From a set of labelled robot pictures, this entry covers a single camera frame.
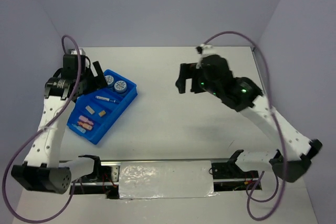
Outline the orange correction tape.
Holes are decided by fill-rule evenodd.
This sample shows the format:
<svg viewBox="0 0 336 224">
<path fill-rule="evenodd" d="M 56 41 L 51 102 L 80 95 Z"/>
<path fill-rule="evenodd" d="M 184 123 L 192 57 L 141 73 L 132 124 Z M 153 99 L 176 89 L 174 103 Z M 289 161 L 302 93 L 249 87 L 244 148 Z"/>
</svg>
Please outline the orange correction tape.
<svg viewBox="0 0 336 224">
<path fill-rule="evenodd" d="M 83 129 L 85 129 L 87 131 L 91 131 L 93 129 L 93 126 L 88 124 L 88 123 L 81 122 L 81 121 L 78 121 L 77 123 L 80 127 L 82 127 Z"/>
</svg>

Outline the pink correction tape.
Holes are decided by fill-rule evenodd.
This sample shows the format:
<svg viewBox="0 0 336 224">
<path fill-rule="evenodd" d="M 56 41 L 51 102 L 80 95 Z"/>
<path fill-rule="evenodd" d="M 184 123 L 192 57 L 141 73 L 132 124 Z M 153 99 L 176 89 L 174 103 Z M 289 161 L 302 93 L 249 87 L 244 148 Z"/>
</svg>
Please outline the pink correction tape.
<svg viewBox="0 0 336 224">
<path fill-rule="evenodd" d="M 80 116 L 79 116 L 79 120 L 80 120 L 81 122 L 83 122 L 83 123 L 87 123 L 87 124 L 89 124 L 89 125 L 94 125 L 94 122 L 93 122 L 93 121 L 91 121 L 89 118 L 87 118 L 87 117 L 85 117 L 85 116 L 83 116 L 83 115 L 80 115 Z"/>
</svg>

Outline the light blue correction tape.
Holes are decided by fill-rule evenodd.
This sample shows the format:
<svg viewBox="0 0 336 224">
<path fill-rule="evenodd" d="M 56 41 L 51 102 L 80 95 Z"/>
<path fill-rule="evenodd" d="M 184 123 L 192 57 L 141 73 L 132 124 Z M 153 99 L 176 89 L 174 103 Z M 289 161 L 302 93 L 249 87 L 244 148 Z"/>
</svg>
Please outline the light blue correction tape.
<svg viewBox="0 0 336 224">
<path fill-rule="evenodd" d="M 73 124 L 73 127 L 74 127 L 76 130 L 78 130 L 79 132 L 81 132 L 81 133 L 86 133 L 86 129 L 82 128 L 82 127 L 79 126 L 79 125 L 75 125 L 75 124 Z"/>
</svg>

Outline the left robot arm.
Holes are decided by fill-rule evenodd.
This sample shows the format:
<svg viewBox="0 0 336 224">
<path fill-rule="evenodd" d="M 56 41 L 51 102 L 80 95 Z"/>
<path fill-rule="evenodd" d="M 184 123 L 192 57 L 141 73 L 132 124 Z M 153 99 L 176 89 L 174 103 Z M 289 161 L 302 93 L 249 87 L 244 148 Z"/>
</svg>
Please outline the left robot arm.
<svg viewBox="0 0 336 224">
<path fill-rule="evenodd" d="M 80 155 L 60 162 L 60 148 L 67 122 L 77 99 L 107 86 L 100 63 L 90 62 L 83 49 L 63 56 L 63 67 L 45 84 L 44 108 L 38 136 L 21 165 L 11 176 L 28 191 L 64 194 L 73 181 L 86 176 L 98 181 L 103 174 L 100 158 Z"/>
</svg>

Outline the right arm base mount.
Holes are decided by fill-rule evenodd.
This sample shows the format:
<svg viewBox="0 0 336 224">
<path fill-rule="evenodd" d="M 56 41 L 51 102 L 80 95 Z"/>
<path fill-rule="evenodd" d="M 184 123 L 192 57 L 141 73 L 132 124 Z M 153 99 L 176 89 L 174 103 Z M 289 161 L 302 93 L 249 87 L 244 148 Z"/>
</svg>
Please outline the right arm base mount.
<svg viewBox="0 0 336 224">
<path fill-rule="evenodd" d="M 259 173 L 256 170 L 243 172 L 235 164 L 229 162 L 211 163 L 208 170 L 212 175 L 215 192 L 243 191 L 258 180 Z"/>
</svg>

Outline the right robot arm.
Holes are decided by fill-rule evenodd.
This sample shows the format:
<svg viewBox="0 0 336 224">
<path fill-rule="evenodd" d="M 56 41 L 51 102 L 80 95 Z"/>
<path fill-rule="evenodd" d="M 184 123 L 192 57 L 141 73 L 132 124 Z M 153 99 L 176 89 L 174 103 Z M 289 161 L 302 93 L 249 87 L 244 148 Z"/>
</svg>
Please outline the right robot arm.
<svg viewBox="0 0 336 224">
<path fill-rule="evenodd" d="M 190 79 L 191 92 L 208 92 L 222 104 L 254 123 L 276 145 L 270 152 L 237 150 L 228 160 L 228 171 L 240 177 L 251 170 L 272 171 L 288 183 L 294 183 L 310 168 L 322 143 L 311 140 L 296 130 L 276 109 L 269 107 L 269 99 L 248 77 L 234 77 L 228 61 L 218 55 L 211 45 L 196 48 L 200 59 L 182 63 L 175 83 L 180 94 L 186 91 Z"/>
</svg>

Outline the blue cleaning gel jar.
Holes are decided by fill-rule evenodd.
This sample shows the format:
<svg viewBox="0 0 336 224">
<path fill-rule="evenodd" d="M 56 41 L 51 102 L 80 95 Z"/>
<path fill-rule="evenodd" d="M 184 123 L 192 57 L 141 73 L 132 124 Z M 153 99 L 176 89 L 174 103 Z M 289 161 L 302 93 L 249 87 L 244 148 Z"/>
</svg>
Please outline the blue cleaning gel jar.
<svg viewBox="0 0 336 224">
<path fill-rule="evenodd" d="M 114 86 L 114 77 L 112 75 L 106 75 L 105 80 L 107 82 L 108 88 L 112 88 Z"/>
</svg>

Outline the small tan eraser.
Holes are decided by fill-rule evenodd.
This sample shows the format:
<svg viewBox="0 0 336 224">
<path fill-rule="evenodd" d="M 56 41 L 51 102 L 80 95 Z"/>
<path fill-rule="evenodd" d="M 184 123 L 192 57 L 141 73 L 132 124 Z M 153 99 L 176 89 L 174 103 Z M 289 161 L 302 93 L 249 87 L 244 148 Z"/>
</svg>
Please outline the small tan eraser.
<svg viewBox="0 0 336 224">
<path fill-rule="evenodd" d="M 100 116 L 100 117 L 103 117 L 104 115 L 106 115 L 105 110 L 102 110 L 102 111 L 99 112 L 99 116 Z"/>
</svg>

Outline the grey eraser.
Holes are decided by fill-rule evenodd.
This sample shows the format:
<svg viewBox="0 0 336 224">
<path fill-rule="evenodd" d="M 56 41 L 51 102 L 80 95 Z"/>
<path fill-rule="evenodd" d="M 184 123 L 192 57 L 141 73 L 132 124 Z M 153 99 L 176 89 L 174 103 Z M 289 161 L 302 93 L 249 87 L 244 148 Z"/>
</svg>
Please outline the grey eraser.
<svg viewBox="0 0 336 224">
<path fill-rule="evenodd" d="M 90 114 L 94 114 L 95 111 L 93 108 L 91 108 L 89 105 L 86 106 L 86 110 L 90 113 Z"/>
</svg>

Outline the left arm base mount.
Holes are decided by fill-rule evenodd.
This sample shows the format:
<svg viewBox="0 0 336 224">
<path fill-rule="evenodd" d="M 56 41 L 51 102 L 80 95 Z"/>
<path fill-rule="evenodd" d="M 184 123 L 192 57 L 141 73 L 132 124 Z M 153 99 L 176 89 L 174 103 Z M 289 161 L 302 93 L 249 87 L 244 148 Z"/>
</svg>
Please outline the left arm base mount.
<svg viewBox="0 0 336 224">
<path fill-rule="evenodd" d="M 75 184 L 74 195 L 99 195 L 119 199 L 120 163 L 102 162 L 97 176 L 81 177 Z"/>
</svg>

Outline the blue white whiteboard marker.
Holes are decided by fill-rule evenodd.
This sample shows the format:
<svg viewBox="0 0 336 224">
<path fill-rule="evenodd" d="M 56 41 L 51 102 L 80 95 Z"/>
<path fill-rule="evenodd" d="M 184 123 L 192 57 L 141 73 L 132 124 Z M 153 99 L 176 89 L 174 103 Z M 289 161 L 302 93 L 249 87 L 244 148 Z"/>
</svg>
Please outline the blue white whiteboard marker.
<svg viewBox="0 0 336 224">
<path fill-rule="evenodd" d="M 106 102 L 111 102 L 111 103 L 120 103 L 118 100 L 111 99 L 111 98 L 106 98 L 102 96 L 95 96 L 96 99 L 101 100 L 101 101 L 106 101 Z"/>
</svg>

